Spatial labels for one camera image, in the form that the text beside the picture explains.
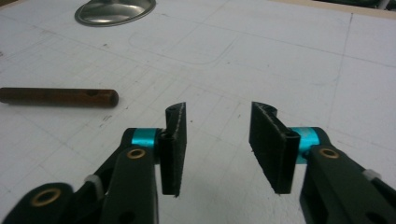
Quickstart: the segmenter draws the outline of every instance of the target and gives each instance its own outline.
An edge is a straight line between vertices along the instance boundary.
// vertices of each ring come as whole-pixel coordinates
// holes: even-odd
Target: metal bowl
[[[76,11],[75,18],[89,26],[120,25],[146,16],[155,4],[155,0],[91,0]]]

